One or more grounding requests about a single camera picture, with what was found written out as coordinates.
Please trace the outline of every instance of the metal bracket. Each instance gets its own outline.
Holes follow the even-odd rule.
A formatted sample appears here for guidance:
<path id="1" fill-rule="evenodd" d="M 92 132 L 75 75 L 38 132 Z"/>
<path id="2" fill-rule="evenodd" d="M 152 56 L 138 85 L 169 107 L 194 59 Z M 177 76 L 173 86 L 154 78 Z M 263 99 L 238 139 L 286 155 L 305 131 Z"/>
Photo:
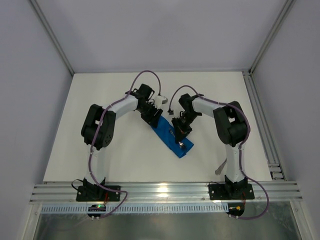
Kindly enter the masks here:
<path id="1" fill-rule="evenodd" d="M 282 169 L 280 167 L 280 164 L 274 163 L 269 164 L 269 171 L 272 177 L 272 180 L 282 180 L 284 181 L 284 175 L 282 174 Z"/>
<path id="2" fill-rule="evenodd" d="M 210 200 L 230 200 L 230 196 L 226 191 L 224 184 L 209 184 L 208 189 Z M 246 200 L 255 199 L 254 190 L 251 184 L 247 184 L 243 193 Z M 241 197 L 234 197 L 232 200 L 241 200 Z"/>
<path id="3" fill-rule="evenodd" d="M 121 190 L 121 187 L 118 185 L 115 186 L 106 186 L 108 189 L 112 190 Z M 105 191 L 105 194 L 103 194 L 98 199 L 92 199 L 88 195 L 84 195 L 83 192 L 85 192 L 84 186 L 78 187 L 78 192 L 76 195 L 76 201 L 77 202 L 91 202 L 91 201 L 97 201 L 97 202 L 119 202 L 120 201 L 120 192 L 113 192 L 113 191 Z"/>

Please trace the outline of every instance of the white cable tray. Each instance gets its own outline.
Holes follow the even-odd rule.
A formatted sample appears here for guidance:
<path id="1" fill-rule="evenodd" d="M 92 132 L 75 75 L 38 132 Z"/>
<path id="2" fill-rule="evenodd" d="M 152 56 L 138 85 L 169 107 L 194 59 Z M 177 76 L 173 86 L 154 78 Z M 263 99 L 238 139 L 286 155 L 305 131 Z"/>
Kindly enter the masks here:
<path id="1" fill-rule="evenodd" d="M 87 214 L 91 204 L 44 204 L 41 214 Z M 106 212 L 112 211 L 117 203 L 108 203 Z M 227 203 L 144 203 L 123 204 L 114 214 L 182 214 L 182 213 L 225 213 Z"/>

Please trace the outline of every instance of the glass panel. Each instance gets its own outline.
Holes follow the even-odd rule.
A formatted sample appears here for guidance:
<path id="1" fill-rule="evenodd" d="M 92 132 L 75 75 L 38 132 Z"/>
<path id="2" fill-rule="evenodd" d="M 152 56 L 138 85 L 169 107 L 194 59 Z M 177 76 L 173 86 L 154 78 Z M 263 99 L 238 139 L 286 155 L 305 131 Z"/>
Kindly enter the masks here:
<path id="1" fill-rule="evenodd" d="M 245 205 L 243 217 L 261 213 L 265 202 Z M 289 202 L 271 202 L 256 220 L 226 213 L 119 214 L 90 220 L 83 214 L 41 214 L 34 240 L 300 240 Z"/>

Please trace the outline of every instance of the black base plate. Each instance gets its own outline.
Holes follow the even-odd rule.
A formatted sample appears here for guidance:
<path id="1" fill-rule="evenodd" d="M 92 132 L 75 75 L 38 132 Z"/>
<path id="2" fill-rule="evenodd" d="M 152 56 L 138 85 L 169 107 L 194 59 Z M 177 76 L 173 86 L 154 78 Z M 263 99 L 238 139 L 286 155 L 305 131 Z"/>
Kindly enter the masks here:
<path id="1" fill-rule="evenodd" d="M 208 188 L 210 200 L 241 200 L 241 197 L 230 198 L 224 184 L 209 184 Z M 255 199 L 254 190 L 251 184 L 247 184 L 243 192 L 246 200 Z"/>
<path id="2" fill-rule="evenodd" d="M 112 190 L 121 190 L 121 186 L 105 186 L 108 189 L 112 189 Z M 112 192 L 112 191 L 105 191 L 105 194 L 102 195 L 102 197 L 98 198 L 98 199 L 93 199 L 90 196 L 85 196 L 84 194 L 82 194 L 84 192 L 85 187 L 84 186 L 79 186 L 78 187 L 78 192 L 76 195 L 76 201 L 77 202 L 104 202 L 105 198 L 106 198 L 106 193 L 108 193 L 108 202 L 120 202 L 120 192 L 117 194 L 116 192 Z"/>

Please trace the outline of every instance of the wire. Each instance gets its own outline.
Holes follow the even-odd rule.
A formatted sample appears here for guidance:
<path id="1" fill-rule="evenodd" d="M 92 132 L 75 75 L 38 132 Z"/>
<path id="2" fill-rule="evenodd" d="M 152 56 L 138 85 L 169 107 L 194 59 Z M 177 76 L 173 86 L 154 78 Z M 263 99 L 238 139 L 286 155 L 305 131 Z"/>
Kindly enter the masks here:
<path id="1" fill-rule="evenodd" d="M 155 77 L 156 77 L 156 79 L 158 80 L 158 83 L 159 83 L 159 93 L 158 93 L 158 95 L 160 96 L 160 95 L 161 95 L 161 82 L 160 82 L 160 78 L 158 77 L 158 75 L 157 75 L 155 72 L 150 71 L 150 70 L 144 70 L 144 71 L 139 72 L 139 74 L 138 74 L 138 75 L 135 77 L 135 79 L 133 80 L 133 83 L 132 83 L 132 85 L 131 85 L 131 87 L 130 87 L 130 90 L 129 90 L 129 94 L 130 94 L 132 88 L 134 87 L 135 82 L 136 82 L 137 79 L 140 77 L 140 75 L 143 74 L 143 73 L 152 73 L 153 75 L 155 75 Z"/>
<path id="2" fill-rule="evenodd" d="M 107 202 L 109 202 L 108 193 L 105 194 L 103 205 L 106 206 Z"/>
<path id="3" fill-rule="evenodd" d="M 151 104 L 155 105 L 155 100 L 153 98 L 150 98 L 149 101 L 152 100 L 153 102 Z"/>
<path id="4" fill-rule="evenodd" d="M 76 191 L 78 191 L 78 188 L 76 188 L 75 186 L 74 186 L 74 182 L 75 181 L 80 181 L 80 182 L 84 182 L 84 181 L 82 181 L 82 180 L 80 180 L 80 179 L 76 179 L 76 180 L 73 180 L 72 182 L 71 182 L 71 187 L 73 187 Z"/>
<path id="5" fill-rule="evenodd" d="M 254 219 L 258 219 L 258 218 L 262 217 L 264 214 L 266 214 L 266 212 L 267 212 L 268 209 L 269 209 L 269 203 L 270 203 L 269 195 L 268 195 L 266 189 L 264 188 L 264 186 L 262 186 L 261 183 L 259 183 L 258 181 L 252 179 L 251 177 L 249 177 L 249 176 L 245 173 L 245 171 L 244 171 L 244 169 L 243 169 L 243 166 L 242 166 L 242 146 L 243 146 L 243 145 L 246 143 L 246 141 L 248 140 L 249 135 L 250 135 L 250 132 L 251 132 L 250 124 L 249 124 L 249 121 L 248 121 L 246 115 L 244 114 L 243 111 L 241 111 L 241 110 L 240 110 L 239 108 L 237 108 L 236 106 L 233 106 L 233 105 L 231 105 L 231 104 L 229 104 L 229 103 L 214 101 L 214 100 L 211 100 L 211 99 L 209 99 L 209 98 L 204 97 L 203 95 L 199 94 L 199 93 L 196 91 L 196 89 L 194 89 L 194 88 L 193 88 L 192 86 L 190 86 L 190 85 L 183 85 L 183 86 L 179 87 L 179 88 L 174 92 L 174 94 L 173 94 L 173 96 L 172 96 L 172 98 L 171 98 L 170 104 L 169 104 L 169 109 L 170 109 L 170 107 L 171 107 L 171 103 L 172 103 L 172 100 L 173 100 L 174 96 L 175 96 L 176 93 L 177 93 L 180 89 L 182 89 L 182 88 L 190 88 L 190 89 L 192 89 L 192 90 L 195 92 L 195 94 L 196 94 L 200 99 L 202 99 L 202 100 L 204 100 L 204 101 L 207 101 L 207 102 L 209 102 L 209 103 L 230 107 L 230 108 L 236 110 L 236 111 L 244 118 L 244 122 L 245 122 L 246 127 L 247 127 L 247 132 L 246 132 L 246 136 L 245 136 L 244 140 L 239 144 L 239 147 L 238 147 L 238 149 L 239 149 L 239 167 L 240 167 L 240 171 L 241 171 L 241 173 L 243 174 L 243 176 L 245 176 L 245 177 L 246 177 L 247 179 L 249 179 L 250 181 L 256 183 L 256 184 L 263 190 L 263 192 L 264 192 L 264 194 L 265 194 L 265 197 L 266 197 L 266 206 L 265 206 L 265 209 L 263 210 L 263 212 L 260 213 L 260 214 L 257 215 L 257 216 L 251 216 L 251 217 L 243 217 L 243 216 L 240 216 L 238 219 L 242 219 L 242 220 L 254 220 Z"/>
<path id="6" fill-rule="evenodd" d="M 179 87 L 179 88 L 174 92 L 174 94 L 172 95 L 172 97 L 171 97 L 171 99 L 170 99 L 170 103 L 169 103 L 169 111 L 171 110 L 171 104 L 172 104 L 172 101 L 173 101 L 173 99 L 174 99 L 175 95 L 177 94 L 177 92 L 178 92 L 180 89 L 183 89 L 183 88 L 191 88 L 191 89 L 192 89 L 192 87 L 191 87 L 191 86 L 189 86 L 189 85 L 183 85 L 183 86 Z"/>
<path id="7" fill-rule="evenodd" d="M 246 205 L 246 194 L 245 194 L 244 191 L 242 192 L 241 200 L 242 200 L 242 202 L 243 202 L 243 206 L 245 206 L 245 205 Z"/>
<path id="8" fill-rule="evenodd" d="M 214 184 L 219 184 L 219 185 L 221 185 L 221 183 L 216 182 L 216 181 L 210 181 L 208 185 L 212 185 L 212 184 L 210 184 L 210 183 L 214 183 Z"/>
<path id="9" fill-rule="evenodd" d="M 109 191 L 109 192 L 113 192 L 113 193 L 124 193 L 124 194 L 125 194 L 124 198 L 123 198 L 122 201 L 118 204 L 118 206 L 116 206 L 116 207 L 115 207 L 113 210 L 111 210 L 110 212 L 108 212 L 108 213 L 100 216 L 100 219 L 105 218 L 105 217 L 108 217 L 108 216 L 110 216 L 112 213 L 114 213 L 114 212 L 126 201 L 126 199 L 127 199 L 127 197 L 128 197 L 128 192 L 125 191 L 125 190 L 114 190 L 114 189 L 111 189 L 111 188 L 107 188 L 107 187 L 101 185 L 101 184 L 97 181 L 97 178 L 95 177 L 94 173 L 92 172 L 92 166 L 91 166 L 92 155 L 93 155 L 93 153 L 94 153 L 95 142 L 96 142 L 96 140 L 97 140 L 97 136 L 98 136 L 98 133 L 99 133 L 99 130 L 100 130 L 100 127 L 101 127 L 101 123 L 103 122 L 103 119 L 104 119 L 104 117 L 105 117 L 106 112 L 107 112 L 113 105 L 118 104 L 118 103 L 120 103 L 120 102 L 122 102 L 122 101 L 124 101 L 124 100 L 127 99 L 127 97 L 130 95 L 130 93 L 131 93 L 131 91 L 132 91 L 132 89 L 133 89 L 133 87 L 134 87 L 137 79 L 138 79 L 139 76 L 140 76 L 141 74 L 143 74 L 143 73 L 152 73 L 152 74 L 154 74 L 154 75 L 156 76 L 156 78 L 158 79 L 158 82 L 159 82 L 159 93 L 158 93 L 158 95 L 161 95 L 161 83 L 160 83 L 160 79 L 159 79 L 158 75 L 157 75 L 156 73 L 154 73 L 153 71 L 150 71 L 150 70 L 141 71 L 141 72 L 135 77 L 135 79 L 133 80 L 133 82 L 132 82 L 132 84 L 131 84 L 131 87 L 130 87 L 129 91 L 127 92 L 127 94 L 126 94 L 123 98 L 121 98 L 121 99 L 119 99 L 119 100 L 111 103 L 109 106 L 107 106 L 107 107 L 104 109 L 104 111 L 103 111 L 102 114 L 101 114 L 101 117 L 100 117 L 100 120 L 99 120 L 99 124 L 98 124 L 98 126 L 97 126 L 97 128 L 96 128 L 96 131 L 95 131 L 95 133 L 94 133 L 94 136 L 93 136 L 93 140 L 92 140 L 91 147 L 90 147 L 89 160 L 88 160 L 88 168 L 89 168 L 90 176 L 92 177 L 92 179 L 93 179 L 93 181 L 95 182 L 95 184 L 97 184 L 100 188 L 102 188 L 102 189 L 104 189 L 104 190 L 107 190 L 107 191 Z"/>

